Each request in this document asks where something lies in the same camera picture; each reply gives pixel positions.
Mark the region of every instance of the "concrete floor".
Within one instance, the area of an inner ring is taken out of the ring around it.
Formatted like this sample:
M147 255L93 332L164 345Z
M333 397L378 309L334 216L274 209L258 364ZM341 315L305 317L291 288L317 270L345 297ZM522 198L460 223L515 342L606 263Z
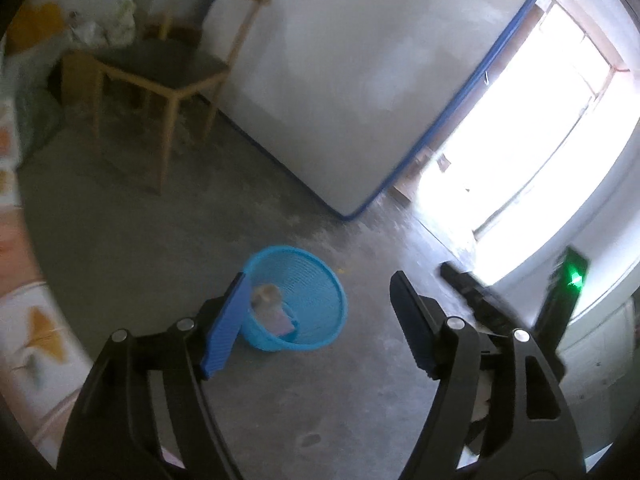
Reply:
M388 282L403 269L418 293L467 317L434 276L450 253L386 196L360 219L338 221L221 118L203 149L177 143L182 154L158 196L147 188L156 131L140 134L128 107L106 106L103 159L76 110L19 172L36 255L89 354L119 327L153 333L196 312L261 248L309 250L346 290L341 336L310 353L266 354L239 340L204 385L207 399L248 479L397 478L436 383L415 366ZM188 138L203 112L187 104L178 136Z

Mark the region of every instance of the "green light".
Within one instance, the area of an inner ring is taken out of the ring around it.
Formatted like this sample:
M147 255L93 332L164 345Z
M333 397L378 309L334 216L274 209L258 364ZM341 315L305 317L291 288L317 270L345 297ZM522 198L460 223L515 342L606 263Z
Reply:
M582 288L582 284L582 276L578 272L572 272L569 285L573 285L575 288Z

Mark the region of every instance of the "dark chair seat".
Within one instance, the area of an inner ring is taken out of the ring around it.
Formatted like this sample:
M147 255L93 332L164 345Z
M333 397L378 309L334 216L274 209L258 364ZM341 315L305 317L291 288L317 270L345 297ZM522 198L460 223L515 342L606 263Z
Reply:
M221 59L175 40L143 40L124 48L101 48L92 55L106 65L179 90L228 72Z

